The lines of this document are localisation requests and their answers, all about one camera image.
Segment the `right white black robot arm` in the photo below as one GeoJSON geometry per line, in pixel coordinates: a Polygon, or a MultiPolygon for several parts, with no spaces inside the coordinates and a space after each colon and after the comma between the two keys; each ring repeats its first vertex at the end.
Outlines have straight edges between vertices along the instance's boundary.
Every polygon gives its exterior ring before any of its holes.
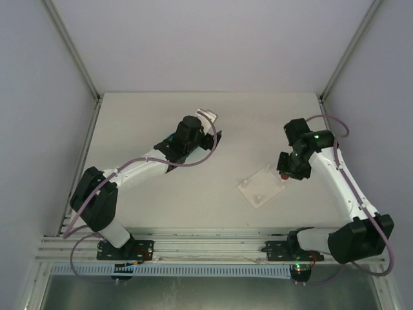
{"type": "Polygon", "coordinates": [[[281,152],[277,171],[282,179],[304,180],[316,173],[335,199],[343,226],[338,229],[303,227],[288,234],[293,255],[303,251],[329,254],[340,264],[378,256],[387,250],[394,228],[380,214],[352,177],[338,140],[329,130],[312,131],[306,119],[289,121],[284,131],[290,153],[281,152]]]}

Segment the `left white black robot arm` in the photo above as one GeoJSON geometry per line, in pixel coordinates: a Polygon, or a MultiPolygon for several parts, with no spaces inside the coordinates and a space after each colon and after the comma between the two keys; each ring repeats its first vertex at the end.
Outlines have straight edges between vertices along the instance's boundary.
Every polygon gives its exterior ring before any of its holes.
{"type": "Polygon", "coordinates": [[[197,149],[211,156],[221,139],[216,129],[217,114],[199,109],[193,116],[185,116],[177,129],[144,156],[131,159],[119,167],[84,171],[71,197],[70,207],[75,216],[63,234],[68,238],[77,232],[74,226],[83,220],[86,227],[105,239],[112,247],[124,249],[133,239],[130,232],[116,218],[120,191],[131,189],[155,176],[167,174],[178,167],[195,167],[207,159],[188,163],[197,149]]]}

